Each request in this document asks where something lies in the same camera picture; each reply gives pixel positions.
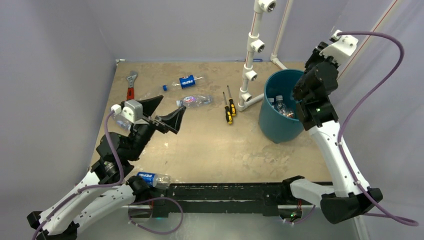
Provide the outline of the Pepsi bottle blue cap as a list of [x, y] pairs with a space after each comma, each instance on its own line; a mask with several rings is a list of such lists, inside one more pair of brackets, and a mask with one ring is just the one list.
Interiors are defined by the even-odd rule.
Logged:
[[270, 97], [267, 100], [268, 100], [269, 104], [271, 105], [271, 107], [273, 109], [275, 109], [275, 99], [273, 97]]

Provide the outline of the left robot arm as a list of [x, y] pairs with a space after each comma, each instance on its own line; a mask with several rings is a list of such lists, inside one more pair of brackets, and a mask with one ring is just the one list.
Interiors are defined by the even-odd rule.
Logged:
[[140, 172], [132, 175], [137, 161], [155, 132], [177, 134], [186, 107], [167, 115], [155, 115], [163, 99], [158, 95], [144, 100], [126, 100], [114, 104], [109, 117], [121, 117], [130, 123], [129, 133], [111, 132], [104, 125], [104, 136], [97, 146], [99, 159], [86, 175], [61, 200], [43, 211], [27, 216], [35, 230], [34, 240], [75, 240], [91, 224], [126, 205], [153, 206], [158, 190], [171, 184], [168, 176]]

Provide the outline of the teal plastic bin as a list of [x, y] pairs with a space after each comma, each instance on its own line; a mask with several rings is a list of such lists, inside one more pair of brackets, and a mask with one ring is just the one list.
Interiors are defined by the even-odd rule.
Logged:
[[294, 140], [304, 131], [293, 98], [293, 88], [302, 75], [297, 69], [280, 70], [264, 85], [258, 124], [262, 133], [275, 144]]

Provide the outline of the clear bottle light-blue cap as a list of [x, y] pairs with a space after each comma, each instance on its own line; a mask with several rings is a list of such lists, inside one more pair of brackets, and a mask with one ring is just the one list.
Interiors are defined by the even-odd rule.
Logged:
[[285, 103], [282, 95], [275, 97], [275, 109], [285, 117], [294, 118], [295, 114]]

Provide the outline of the clear bottle red logo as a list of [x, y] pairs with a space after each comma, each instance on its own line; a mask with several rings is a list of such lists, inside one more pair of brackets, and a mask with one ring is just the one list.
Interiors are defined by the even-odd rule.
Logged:
[[209, 105], [213, 102], [211, 95], [189, 95], [176, 101], [177, 107], [195, 108]]

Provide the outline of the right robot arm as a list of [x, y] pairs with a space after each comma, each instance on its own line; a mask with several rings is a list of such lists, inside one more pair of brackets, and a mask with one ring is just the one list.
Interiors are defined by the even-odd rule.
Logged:
[[315, 48], [292, 90], [296, 116], [318, 145], [333, 187], [319, 186], [299, 176], [280, 191], [282, 200], [288, 204], [303, 199], [319, 205], [331, 224], [366, 214], [383, 199], [379, 188], [370, 187], [362, 176], [357, 176], [359, 170], [349, 151], [340, 151], [344, 140], [339, 134], [338, 115], [329, 99], [338, 87], [338, 73], [333, 57], [324, 57]]

